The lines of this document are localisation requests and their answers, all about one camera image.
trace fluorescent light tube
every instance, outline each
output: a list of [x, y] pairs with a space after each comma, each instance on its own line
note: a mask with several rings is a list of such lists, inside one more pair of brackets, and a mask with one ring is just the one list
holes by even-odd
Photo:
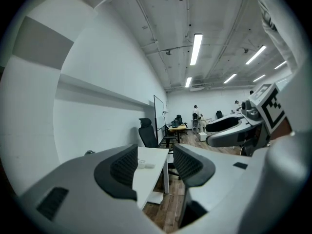
[[188, 88], [188, 87], [190, 86], [191, 80], [192, 80], [192, 77], [188, 77], [188, 78], [187, 78], [186, 84], [185, 84], [185, 87], [186, 87], [186, 88]]
[[283, 66], [286, 63], [286, 61], [284, 61], [283, 63], [281, 63], [280, 65], [278, 65], [276, 68], [274, 69], [278, 69], [279, 67]]
[[203, 34], [195, 34], [194, 35], [193, 52], [192, 52], [192, 58], [191, 58], [191, 64], [190, 65], [195, 65], [197, 62], [197, 57], [199, 54], [202, 39], [203, 39]]
[[261, 79], [262, 77], [265, 77], [265, 75], [260, 76], [259, 78], [255, 79], [253, 82], [255, 82], [255, 81]]
[[263, 46], [258, 50], [258, 52], [255, 53], [255, 55], [254, 55], [253, 57], [251, 57], [251, 58], [249, 59], [248, 62], [246, 62], [246, 64], [248, 65], [248, 64], [251, 63], [254, 59], [256, 59], [256, 57], [257, 57], [258, 55], [260, 55], [261, 52], [262, 52], [263, 50], [265, 50], [265, 48], [266, 48], [266, 46], [263, 45]]
[[233, 79], [236, 75], [237, 75], [237, 74], [232, 74], [232, 76], [231, 76], [230, 78], [228, 78], [228, 79], [224, 82], [224, 84], [227, 83], [228, 81], [230, 81], [231, 79]]

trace white wall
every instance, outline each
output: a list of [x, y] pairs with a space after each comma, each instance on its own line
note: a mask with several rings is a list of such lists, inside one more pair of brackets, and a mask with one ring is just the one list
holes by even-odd
[[110, 5], [79, 35], [65, 60], [62, 74], [145, 104], [166, 93], [129, 29]]
[[0, 156], [17, 195], [59, 165], [53, 101], [60, 70], [11, 56], [0, 83]]
[[251, 89], [210, 90], [189, 92], [177, 91], [168, 94], [169, 113], [166, 114], [166, 122], [171, 122], [176, 115], [181, 115], [188, 128], [192, 128], [192, 114], [194, 105], [198, 106], [199, 112], [205, 119], [216, 119], [217, 110], [224, 115], [229, 115], [231, 110], [236, 109], [235, 101], [242, 102], [250, 96]]
[[110, 148], [138, 144], [139, 118], [154, 116], [144, 107], [102, 93], [59, 83], [54, 102], [54, 129], [61, 163]]
[[[279, 69], [275, 70], [272, 75], [268, 77], [264, 77], [263, 79], [260, 79], [258, 83], [256, 84], [256, 86], [253, 88], [253, 90], [256, 91], [263, 84], [271, 84], [274, 82], [279, 82], [285, 78], [287, 78], [287, 80], [290, 80], [291, 77], [292, 77], [292, 71], [290, 67], [288, 67], [287, 65], [285, 65], [285, 67], [282, 66]], [[282, 89], [284, 85], [285, 85], [284, 82], [277, 84], [279, 89]]]

